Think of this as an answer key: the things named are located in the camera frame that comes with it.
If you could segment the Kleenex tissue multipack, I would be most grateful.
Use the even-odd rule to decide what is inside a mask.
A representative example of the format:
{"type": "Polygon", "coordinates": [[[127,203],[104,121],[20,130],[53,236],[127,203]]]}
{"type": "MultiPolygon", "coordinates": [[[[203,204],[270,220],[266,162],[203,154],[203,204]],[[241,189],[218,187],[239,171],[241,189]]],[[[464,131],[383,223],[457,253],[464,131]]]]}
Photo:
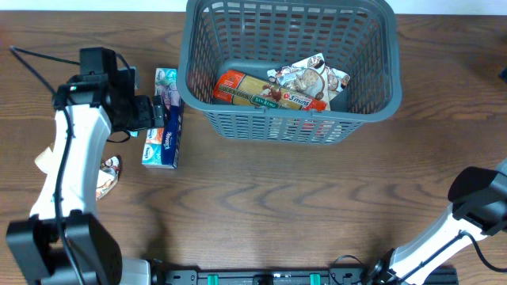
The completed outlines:
{"type": "Polygon", "coordinates": [[[142,164],[147,168],[176,169],[179,158],[184,101],[177,90],[177,70],[159,67],[154,77],[155,96],[168,111],[164,127],[147,131],[142,164]]]}

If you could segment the beige brown snack pouch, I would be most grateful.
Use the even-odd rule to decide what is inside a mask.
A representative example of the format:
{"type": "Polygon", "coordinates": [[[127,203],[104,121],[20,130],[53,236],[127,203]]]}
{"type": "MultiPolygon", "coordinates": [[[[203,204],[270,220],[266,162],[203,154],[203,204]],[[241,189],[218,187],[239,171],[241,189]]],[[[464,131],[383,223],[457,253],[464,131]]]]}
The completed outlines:
{"type": "MultiPolygon", "coordinates": [[[[48,174],[51,168],[52,148],[53,145],[48,146],[34,160],[39,170],[46,174],[48,174]]],[[[116,186],[120,178],[121,169],[120,156],[113,156],[101,163],[97,179],[96,200],[102,199],[116,186]]]]}

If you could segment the red yellow packet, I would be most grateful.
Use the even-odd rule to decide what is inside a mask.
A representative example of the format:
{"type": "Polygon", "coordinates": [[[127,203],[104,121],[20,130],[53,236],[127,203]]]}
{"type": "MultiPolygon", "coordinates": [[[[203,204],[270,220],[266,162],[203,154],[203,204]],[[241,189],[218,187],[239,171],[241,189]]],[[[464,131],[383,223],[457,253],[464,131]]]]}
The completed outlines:
{"type": "Polygon", "coordinates": [[[318,112],[328,109],[328,104],[323,100],[236,70],[228,70],[220,77],[213,96],[232,105],[318,112]]]}

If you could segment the cookie snack pouch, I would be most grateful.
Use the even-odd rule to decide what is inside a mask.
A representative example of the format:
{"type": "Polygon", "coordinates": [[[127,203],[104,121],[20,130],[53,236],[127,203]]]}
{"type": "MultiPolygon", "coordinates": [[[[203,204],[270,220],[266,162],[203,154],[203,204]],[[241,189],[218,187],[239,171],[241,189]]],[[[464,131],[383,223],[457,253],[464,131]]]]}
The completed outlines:
{"type": "Polygon", "coordinates": [[[350,76],[344,71],[328,67],[328,97],[332,101],[349,84],[350,76]]]}
{"type": "Polygon", "coordinates": [[[328,101],[328,69],[322,53],[267,71],[270,82],[328,101]]]}

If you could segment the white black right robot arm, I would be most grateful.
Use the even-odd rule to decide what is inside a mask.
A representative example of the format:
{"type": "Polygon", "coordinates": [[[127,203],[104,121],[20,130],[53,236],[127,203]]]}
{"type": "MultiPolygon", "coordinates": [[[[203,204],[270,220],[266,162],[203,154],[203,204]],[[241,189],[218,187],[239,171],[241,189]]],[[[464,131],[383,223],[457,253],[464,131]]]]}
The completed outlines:
{"type": "Polygon", "coordinates": [[[391,249],[364,275],[362,284],[423,284],[461,249],[473,245],[481,262],[494,272],[478,243],[506,231],[506,161],[496,169],[470,166],[453,181],[449,205],[409,243],[391,249]]]}

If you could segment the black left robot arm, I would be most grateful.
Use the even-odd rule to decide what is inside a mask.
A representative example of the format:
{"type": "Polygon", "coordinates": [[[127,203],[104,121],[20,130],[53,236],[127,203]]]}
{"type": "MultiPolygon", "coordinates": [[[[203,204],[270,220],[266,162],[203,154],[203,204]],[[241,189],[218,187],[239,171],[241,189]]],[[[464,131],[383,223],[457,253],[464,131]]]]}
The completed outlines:
{"type": "Polygon", "coordinates": [[[96,184],[112,133],[163,127],[160,97],[135,94],[136,71],[105,47],[79,52],[80,71],[51,90],[56,134],[46,181],[6,242],[29,284],[149,284],[151,264],[125,258],[97,217],[96,184]]]}

